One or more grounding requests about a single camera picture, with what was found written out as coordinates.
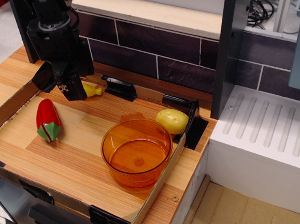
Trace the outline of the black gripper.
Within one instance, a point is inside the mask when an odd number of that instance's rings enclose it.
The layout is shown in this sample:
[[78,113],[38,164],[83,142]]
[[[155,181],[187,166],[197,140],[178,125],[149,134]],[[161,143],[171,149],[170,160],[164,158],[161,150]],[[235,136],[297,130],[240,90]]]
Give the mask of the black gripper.
[[[70,18],[50,24],[31,21],[26,31],[38,57],[49,64],[47,83],[57,85],[68,101],[85,100],[87,94],[76,70],[79,36],[70,22]],[[94,74],[91,51],[84,39],[79,43],[79,74]]]

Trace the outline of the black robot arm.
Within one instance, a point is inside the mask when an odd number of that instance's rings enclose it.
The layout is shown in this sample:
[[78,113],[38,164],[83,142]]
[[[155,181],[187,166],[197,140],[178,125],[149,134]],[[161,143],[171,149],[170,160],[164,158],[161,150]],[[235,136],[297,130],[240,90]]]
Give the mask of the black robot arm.
[[27,35],[38,57],[50,64],[51,84],[69,101],[84,100],[87,94],[80,80],[93,74],[89,44],[79,36],[79,16],[72,0],[25,0],[34,19]]

